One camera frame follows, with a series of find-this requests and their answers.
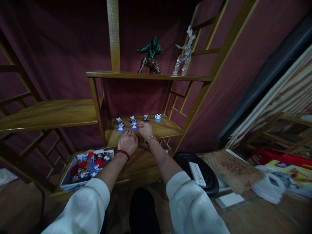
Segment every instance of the maroon backdrop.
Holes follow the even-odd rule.
[[[203,1],[194,25],[215,16],[221,2]],[[222,45],[242,2],[230,1],[211,48]],[[156,36],[163,51],[157,61],[163,73],[172,73],[181,53],[175,44],[182,45],[193,7],[192,1],[119,1],[121,70],[137,72],[143,55],[136,49]],[[181,150],[200,152],[214,147],[218,134],[266,58],[310,9],[309,0],[260,1],[186,134]],[[0,13],[1,28],[44,99],[92,98],[85,72],[111,70],[105,1],[63,1],[61,5],[55,1],[10,1]],[[202,31],[196,50],[203,49],[210,28]],[[215,57],[192,58],[188,74],[207,75]],[[0,80],[1,98],[19,89],[18,82],[13,80]],[[201,84],[195,82],[184,113],[190,110]],[[185,90],[186,85],[187,82],[176,82],[175,89]],[[160,112],[167,86],[166,81],[105,80],[109,115],[128,118],[132,114]],[[182,124],[178,116],[174,117]],[[102,145],[97,125],[63,131],[73,151]]]

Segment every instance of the white shirt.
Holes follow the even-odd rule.
[[[185,172],[169,180],[166,193],[175,233],[229,233],[205,191]],[[98,234],[109,201],[107,185],[92,178],[71,196],[64,211],[42,233]]]

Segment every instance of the person's right hand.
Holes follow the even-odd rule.
[[[134,135],[134,131],[131,129],[125,130],[119,139],[117,149],[124,150],[131,155],[137,149],[137,141],[138,139]]]
[[[137,123],[137,126],[139,128],[140,134],[142,135],[144,139],[146,139],[147,137],[153,136],[153,129],[149,123],[140,121]]]

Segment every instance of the box of figurines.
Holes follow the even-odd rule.
[[[64,192],[72,192],[84,187],[114,158],[114,150],[88,150],[73,159],[60,185]]]

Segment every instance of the crystal deer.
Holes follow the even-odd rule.
[[[174,75],[174,76],[178,75],[179,65],[181,63],[183,63],[183,62],[184,62],[184,66],[182,68],[182,75],[184,75],[186,67],[188,66],[188,63],[189,63],[189,59],[190,59],[190,57],[192,55],[192,42],[193,42],[193,40],[195,39],[196,36],[193,35],[193,30],[191,29],[190,25],[188,27],[187,33],[188,33],[188,36],[189,36],[188,43],[185,46],[179,46],[179,45],[176,44],[176,46],[179,49],[184,49],[184,53],[181,54],[178,57],[177,61],[176,61],[176,66],[175,66],[175,69],[174,69],[174,71],[172,73],[172,75]]]

